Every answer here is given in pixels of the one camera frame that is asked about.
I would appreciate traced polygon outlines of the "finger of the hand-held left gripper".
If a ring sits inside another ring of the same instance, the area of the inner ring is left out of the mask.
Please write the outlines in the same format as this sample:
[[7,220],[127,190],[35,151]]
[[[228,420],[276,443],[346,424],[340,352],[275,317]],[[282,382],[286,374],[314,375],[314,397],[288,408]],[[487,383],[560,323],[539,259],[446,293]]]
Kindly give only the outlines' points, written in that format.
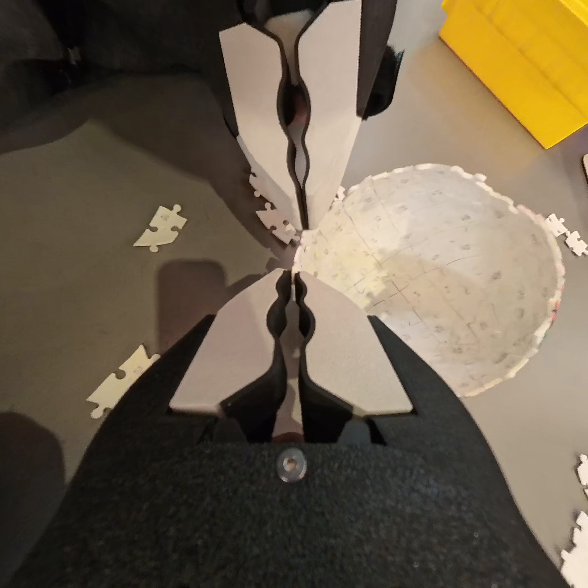
[[247,23],[221,31],[219,40],[238,143],[258,179],[257,190],[296,230],[303,230],[292,145],[281,105],[288,73],[282,45]]
[[295,44],[309,106],[302,145],[310,229],[318,227],[334,201],[362,121],[356,112],[361,15],[361,1],[326,4]]

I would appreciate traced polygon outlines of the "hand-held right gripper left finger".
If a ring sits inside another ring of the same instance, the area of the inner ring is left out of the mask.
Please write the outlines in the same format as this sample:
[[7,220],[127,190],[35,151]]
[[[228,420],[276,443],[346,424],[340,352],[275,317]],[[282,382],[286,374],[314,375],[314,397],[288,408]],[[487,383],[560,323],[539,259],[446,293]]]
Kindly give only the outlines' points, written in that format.
[[251,442],[271,439],[288,387],[280,338],[291,288],[291,271],[275,269],[221,307],[170,401],[173,412],[234,419]]

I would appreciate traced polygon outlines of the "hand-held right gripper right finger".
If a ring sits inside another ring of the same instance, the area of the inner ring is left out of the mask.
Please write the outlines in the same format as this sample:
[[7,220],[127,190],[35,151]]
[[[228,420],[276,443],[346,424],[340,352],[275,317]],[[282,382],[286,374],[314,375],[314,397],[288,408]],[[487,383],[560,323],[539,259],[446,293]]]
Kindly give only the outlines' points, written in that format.
[[349,422],[413,410],[367,314],[308,272],[294,276],[299,307],[298,388],[307,443],[336,443]]

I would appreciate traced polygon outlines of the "colourful 3D puzzle ball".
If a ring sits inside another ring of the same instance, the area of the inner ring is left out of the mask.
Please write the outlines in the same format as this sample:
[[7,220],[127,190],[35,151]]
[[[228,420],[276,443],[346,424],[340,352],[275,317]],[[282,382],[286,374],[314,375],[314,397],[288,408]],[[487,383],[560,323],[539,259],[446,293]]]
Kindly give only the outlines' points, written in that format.
[[545,219],[482,174],[422,164],[366,177],[302,233],[293,268],[378,317],[457,396],[513,378],[564,288]]

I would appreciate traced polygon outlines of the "yellow storage bin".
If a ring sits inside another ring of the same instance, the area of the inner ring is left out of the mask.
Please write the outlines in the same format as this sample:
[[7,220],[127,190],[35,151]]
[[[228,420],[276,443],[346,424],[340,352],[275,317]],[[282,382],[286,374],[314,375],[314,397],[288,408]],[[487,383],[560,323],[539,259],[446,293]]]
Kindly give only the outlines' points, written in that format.
[[587,125],[587,1],[443,1],[439,37],[549,149]]

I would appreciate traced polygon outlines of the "person's dark clothing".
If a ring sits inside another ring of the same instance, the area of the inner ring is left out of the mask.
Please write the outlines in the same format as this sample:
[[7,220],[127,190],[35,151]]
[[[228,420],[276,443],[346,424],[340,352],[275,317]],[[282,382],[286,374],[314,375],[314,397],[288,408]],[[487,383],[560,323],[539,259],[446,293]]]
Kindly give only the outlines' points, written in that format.
[[195,72],[239,134],[220,32],[240,1],[1,1],[1,152],[58,95],[111,75]]

